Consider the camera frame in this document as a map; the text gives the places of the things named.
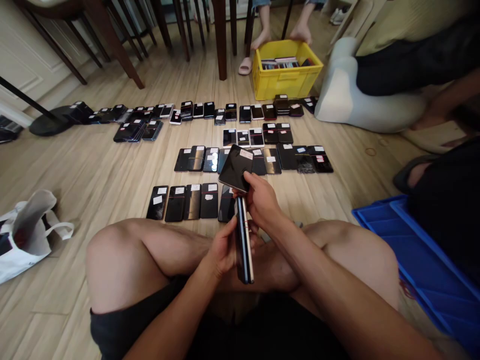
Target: black shorts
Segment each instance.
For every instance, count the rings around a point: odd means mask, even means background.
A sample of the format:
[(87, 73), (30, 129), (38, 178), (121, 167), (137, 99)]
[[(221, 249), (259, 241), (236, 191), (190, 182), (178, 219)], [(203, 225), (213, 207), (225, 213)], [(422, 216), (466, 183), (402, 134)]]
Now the black shorts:
[[(119, 311), (94, 314), (90, 330), (105, 360), (122, 359), (140, 334), (184, 287), (187, 277)], [(239, 325), (207, 312), (187, 359), (349, 359), (329, 327), (284, 293), (265, 295)]]

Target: wooden floor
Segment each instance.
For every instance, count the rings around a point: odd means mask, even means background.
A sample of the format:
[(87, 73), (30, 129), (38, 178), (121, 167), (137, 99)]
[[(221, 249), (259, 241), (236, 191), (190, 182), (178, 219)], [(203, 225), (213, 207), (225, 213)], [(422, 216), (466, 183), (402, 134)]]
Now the wooden floor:
[[(294, 6), (289, 30), (301, 6)], [(286, 8), (273, 9), (273, 39), (279, 39)], [(195, 49), (185, 62), (178, 28), (169, 26), (174, 52), (168, 53), (158, 29), (158, 47), (136, 65), (145, 89), (138, 90), (120, 65), (113, 61), (90, 76), (62, 102), (85, 101), (98, 110), (125, 104), (153, 106), (183, 101), (255, 103), (251, 78), (237, 75), (242, 61), (245, 21), (238, 22), (238, 53), (232, 56), (230, 25), (227, 24), (228, 78), (218, 80), (214, 27), (202, 48), (198, 26), (192, 22)], [(326, 53), (336, 31), (328, 17), (315, 12), (310, 20), (313, 50), (327, 63)], [(259, 20), (255, 20), (255, 34)], [(151, 46), (150, 39), (145, 42)], [(317, 95), (321, 76), (312, 90)], [(276, 190), (281, 208), (293, 220), (304, 224), (319, 218), (355, 223), (351, 211), (394, 195), (392, 177), (410, 159), (423, 152), (397, 135), (380, 135), (359, 128), (316, 120), (306, 112), (290, 120), (294, 143), (324, 146), (334, 168), (333, 174), (302, 175), (285, 171), (266, 179)], [(259, 127), (227, 123), (226, 127)], [(1, 359), (100, 359), (90, 335), (89, 298), (85, 279), (85, 253), (92, 236), (108, 224), (147, 213), (150, 193), (156, 185), (187, 185), (217, 182), (216, 174), (175, 173), (180, 148), (193, 145), (221, 147), (225, 127), (212, 120), (197, 119), (181, 126), (165, 123), (155, 142), (115, 143), (115, 124), (74, 126), (54, 137), (35, 137), (24, 131), (17, 141), (0, 145), (0, 214), (16, 202), (27, 200), (37, 189), (51, 190), (58, 198), (61, 221), (74, 222), (74, 236), (53, 244), (46, 259), (16, 278), (0, 285)], [(204, 235), (219, 228), (215, 219), (184, 221), (179, 226)], [(450, 359), (468, 359), (463, 349), (441, 334), (417, 302), (401, 296), (401, 312)]]

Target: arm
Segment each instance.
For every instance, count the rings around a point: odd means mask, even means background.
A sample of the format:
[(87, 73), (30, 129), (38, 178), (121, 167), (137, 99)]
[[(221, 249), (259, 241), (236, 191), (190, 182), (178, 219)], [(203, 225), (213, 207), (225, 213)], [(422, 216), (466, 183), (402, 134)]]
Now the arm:
[(249, 173), (244, 177), (252, 187), (250, 215), (273, 239), (353, 359), (441, 359), (395, 309), (327, 256), (282, 213), (265, 180)]
[(187, 355), (222, 275), (235, 265), (235, 252), (228, 237), (236, 224), (237, 218), (234, 217), (218, 232), (207, 255), (183, 289), (138, 337), (125, 360), (175, 360)]

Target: foot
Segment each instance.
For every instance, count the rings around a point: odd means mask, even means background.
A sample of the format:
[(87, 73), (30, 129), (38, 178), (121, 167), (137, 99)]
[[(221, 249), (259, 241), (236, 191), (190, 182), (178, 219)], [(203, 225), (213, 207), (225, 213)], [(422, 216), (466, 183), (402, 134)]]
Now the foot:
[(265, 43), (268, 43), (270, 40), (272, 40), (272, 37), (270, 36), (270, 29), (264, 29), (255, 39), (255, 41), (251, 43), (250, 49), (257, 50), (259, 47), (261, 47)]
[(307, 25), (296, 24), (290, 33), (290, 39), (303, 41), (308, 46), (312, 45), (312, 34)]

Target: pink slipper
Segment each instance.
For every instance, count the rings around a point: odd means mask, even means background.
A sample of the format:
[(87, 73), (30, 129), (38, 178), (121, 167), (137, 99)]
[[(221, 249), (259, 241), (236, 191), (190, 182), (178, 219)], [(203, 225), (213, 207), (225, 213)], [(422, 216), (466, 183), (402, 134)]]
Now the pink slipper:
[(252, 60), (249, 57), (244, 58), (241, 61), (240, 67), (238, 68), (238, 73), (240, 75), (248, 75), (252, 72)]

